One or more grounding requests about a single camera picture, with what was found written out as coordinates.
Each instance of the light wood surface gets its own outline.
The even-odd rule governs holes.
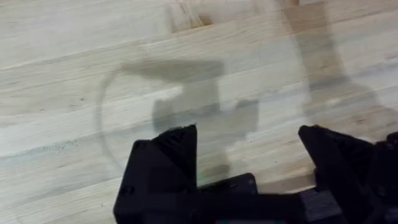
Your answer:
[[[196,123],[198,182],[312,185],[303,124],[398,130],[398,1],[0,3],[0,223],[114,223],[137,139]]]

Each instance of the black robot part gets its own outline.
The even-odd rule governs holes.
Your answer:
[[[398,134],[372,144],[319,126],[298,132],[317,185],[259,194],[252,174],[197,186],[197,129],[132,147],[114,206],[118,224],[398,223]]]

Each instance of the wood plank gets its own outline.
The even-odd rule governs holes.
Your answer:
[[[0,223],[112,223],[132,142],[190,123],[200,184],[253,172],[263,192],[310,186],[300,125],[398,129],[396,3],[361,2],[0,70]]]

